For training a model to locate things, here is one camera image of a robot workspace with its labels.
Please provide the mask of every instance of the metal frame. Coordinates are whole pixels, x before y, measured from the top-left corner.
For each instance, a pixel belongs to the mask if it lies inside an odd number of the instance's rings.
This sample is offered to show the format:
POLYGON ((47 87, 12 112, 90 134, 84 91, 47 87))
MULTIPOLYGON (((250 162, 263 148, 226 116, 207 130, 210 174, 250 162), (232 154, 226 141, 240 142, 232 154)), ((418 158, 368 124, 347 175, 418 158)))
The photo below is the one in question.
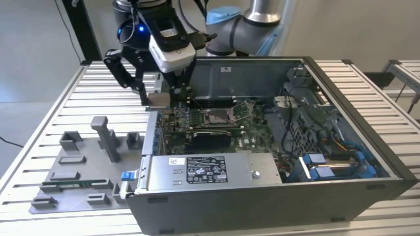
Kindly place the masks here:
POLYGON ((420 61, 390 60, 384 72, 391 72, 416 93, 420 93, 420 61))
POLYGON ((79 0, 76 6, 74 6, 72 2, 74 1, 71 0, 63 0, 63 5, 72 23, 79 45, 84 53, 86 61, 83 62, 83 64, 90 64, 91 61, 102 60, 102 54, 96 42, 90 16, 84 6, 84 0, 79 0))
MULTIPOLYGON (((416 178, 420 179, 419 124, 354 65, 347 65, 340 60, 316 61, 316 63, 416 178)), ((134 73, 134 67, 128 64, 126 66, 134 73)), ((146 79, 147 87, 152 89, 152 77, 147 76, 146 79)), ((54 158, 48 157, 59 152, 58 133, 63 129, 74 129, 79 130, 84 137, 92 137, 94 134, 88 131, 90 121, 86 123, 92 114, 108 115, 118 135, 124 135, 128 126, 135 127, 140 132, 146 131, 147 112, 139 106, 138 95, 131 90, 120 88, 102 62, 94 62, 90 67, 79 70, 0 181, 4 187, 0 193, 3 234, 26 235, 43 232, 44 235, 66 233, 74 236, 143 235, 128 209, 42 215, 28 213, 30 201, 39 191, 38 184, 44 180, 54 162, 54 158)), ((215 232, 200 236, 291 234, 391 236, 403 232, 419 235, 419 212, 420 184, 396 200, 374 204, 352 222, 215 232)))

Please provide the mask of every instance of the blue drive bracket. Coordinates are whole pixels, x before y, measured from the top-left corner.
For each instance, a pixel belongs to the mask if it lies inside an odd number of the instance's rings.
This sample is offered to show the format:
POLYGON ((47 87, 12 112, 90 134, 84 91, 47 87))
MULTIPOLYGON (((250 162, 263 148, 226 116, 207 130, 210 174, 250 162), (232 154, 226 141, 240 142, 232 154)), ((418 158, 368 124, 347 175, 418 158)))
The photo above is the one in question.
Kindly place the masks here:
POLYGON ((375 178, 376 177, 376 170, 374 166, 370 165, 363 153, 359 151, 356 152, 356 158, 362 165, 362 171, 356 174, 360 178, 375 178))

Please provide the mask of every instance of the white wall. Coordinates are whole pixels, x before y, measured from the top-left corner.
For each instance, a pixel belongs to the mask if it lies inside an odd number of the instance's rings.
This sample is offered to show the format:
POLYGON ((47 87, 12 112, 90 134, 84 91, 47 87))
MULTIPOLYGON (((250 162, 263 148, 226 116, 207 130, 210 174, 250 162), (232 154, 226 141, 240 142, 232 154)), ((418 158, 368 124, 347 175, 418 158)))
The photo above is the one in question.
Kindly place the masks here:
POLYGON ((298 0, 284 55, 351 59, 364 71, 420 59, 419 9, 419 0, 298 0))
POLYGON ((54 0, 2 0, 0 31, 0 102, 55 100, 79 61, 54 0))

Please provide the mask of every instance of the black wire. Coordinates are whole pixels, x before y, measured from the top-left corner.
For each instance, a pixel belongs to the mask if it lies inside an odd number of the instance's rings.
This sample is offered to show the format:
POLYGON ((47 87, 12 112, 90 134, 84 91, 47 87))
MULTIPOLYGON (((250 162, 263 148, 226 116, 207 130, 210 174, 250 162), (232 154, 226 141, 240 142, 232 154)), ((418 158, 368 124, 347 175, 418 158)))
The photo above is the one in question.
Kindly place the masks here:
POLYGON ((195 1, 196 5, 198 5, 198 8, 199 8, 200 12, 202 12, 202 15, 206 17, 206 8, 203 6, 202 0, 194 0, 194 1, 195 1))
POLYGON ((292 101, 291 101, 291 98, 290 98, 288 102, 290 102, 288 124, 287 124, 287 129, 286 129, 286 131, 284 131, 284 134, 283 134, 280 143, 282 143, 282 149, 283 149, 283 151, 290 155, 290 157, 294 157, 294 156, 295 156, 294 153, 292 153, 291 151, 288 151, 288 150, 286 149, 286 146, 284 146, 284 141, 286 141, 286 139, 287 139, 288 132, 290 132, 290 130, 291 130, 292 118, 294 118, 294 108, 292 108, 292 101))
POLYGON ((60 7, 59 7, 59 4, 58 4, 58 0, 54 0, 55 2, 55 5, 58 7, 58 10, 59 10, 59 14, 60 14, 60 17, 62 17, 62 21, 63 21, 63 24, 64 24, 64 27, 67 29, 67 32, 68 32, 68 37, 71 39, 71 43, 72 43, 72 47, 74 47, 74 50, 75 50, 75 53, 76 53, 76 56, 78 56, 78 59, 79 59, 79 64, 82 64, 82 60, 80 60, 80 56, 79 56, 79 53, 78 53, 78 50, 76 50, 76 47, 75 47, 75 43, 74 43, 74 39, 72 39, 72 34, 71 34, 71 31, 67 27, 67 24, 66 24, 66 21, 64 21, 64 18, 63 18, 63 14, 62 14, 62 11, 60 11, 60 7))
POLYGON ((415 103, 412 103, 412 104, 410 105, 410 108, 408 108, 408 111, 407 111, 408 114, 412 112, 414 107, 415 107, 415 103))
POLYGON ((206 22, 208 20, 208 3, 210 3, 210 0, 204 0, 204 12, 206 12, 204 20, 206 20, 206 22))
POLYGON ((8 144, 12 144, 12 145, 15 145, 15 146, 19 146, 19 147, 24 147, 24 146, 22 146, 20 144, 16 144, 16 143, 14 143, 14 142, 10 142, 8 140, 6 140, 2 136, 0 136, 0 140, 3 140, 3 142, 6 142, 6 143, 8 143, 8 144))
POLYGON ((186 117, 186 120, 187 120, 187 114, 180 109, 174 109, 174 110, 180 111, 186 117))
POLYGON ((184 15, 184 10, 183 10, 183 6, 182 6, 182 0, 178 0, 178 6, 179 6, 179 11, 182 13, 182 18, 186 22, 186 24, 188 25, 190 29, 192 29, 192 31, 199 32, 198 28, 194 27, 194 25, 190 23, 190 21, 187 20, 187 17, 184 15))
POLYGON ((403 86, 402 91, 400 91, 399 95, 396 96, 395 102, 399 101, 399 98, 400 98, 400 96, 402 96, 402 93, 403 93, 403 91, 404 91, 406 86, 407 86, 407 85, 403 86))

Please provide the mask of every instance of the metal case panel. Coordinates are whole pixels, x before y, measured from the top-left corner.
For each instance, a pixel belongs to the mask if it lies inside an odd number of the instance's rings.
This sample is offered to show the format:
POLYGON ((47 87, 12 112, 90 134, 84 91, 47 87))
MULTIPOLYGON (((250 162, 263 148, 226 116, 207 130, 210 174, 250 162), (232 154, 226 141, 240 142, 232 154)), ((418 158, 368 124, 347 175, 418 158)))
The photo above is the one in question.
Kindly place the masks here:
POLYGON ((142 194, 130 209, 147 235, 351 221, 402 180, 284 184, 282 187, 142 194))
POLYGON ((219 153, 152 156, 146 158, 152 159, 147 185, 148 192, 216 190, 223 188, 264 187, 282 184, 275 159, 271 153, 219 153), (206 158, 211 162, 214 160, 212 157, 223 159, 222 167, 220 165, 207 165, 206 163, 191 166, 192 158, 206 158), (214 173, 215 168, 216 171, 222 172, 220 175, 214 173), (210 174, 196 175, 195 173, 200 171, 210 174), (198 178, 196 181, 199 181, 199 178, 203 176, 207 177, 203 183, 188 183, 195 182, 195 178, 198 178), (216 182, 216 180, 208 180, 208 178, 218 178, 219 176, 226 177, 227 181, 216 182))

